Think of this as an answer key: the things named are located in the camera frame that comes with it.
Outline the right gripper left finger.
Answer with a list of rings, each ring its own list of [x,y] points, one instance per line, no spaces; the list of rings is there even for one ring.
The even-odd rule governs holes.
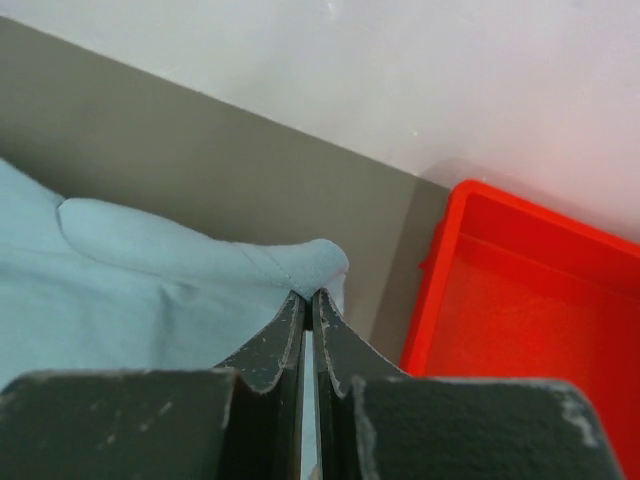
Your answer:
[[[34,371],[1,394],[5,479],[296,479],[306,303],[199,370]]]

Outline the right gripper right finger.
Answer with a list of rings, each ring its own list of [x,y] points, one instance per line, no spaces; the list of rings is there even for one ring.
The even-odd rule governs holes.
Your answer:
[[[619,479],[588,399],[537,378],[414,378],[310,303],[324,479]]]

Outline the grey-blue t shirt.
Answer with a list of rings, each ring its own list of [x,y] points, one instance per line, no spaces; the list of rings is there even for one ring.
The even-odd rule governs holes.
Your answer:
[[[1,380],[45,369],[198,369],[262,329],[290,292],[344,300],[333,242],[211,239],[168,219],[65,198],[1,166]]]

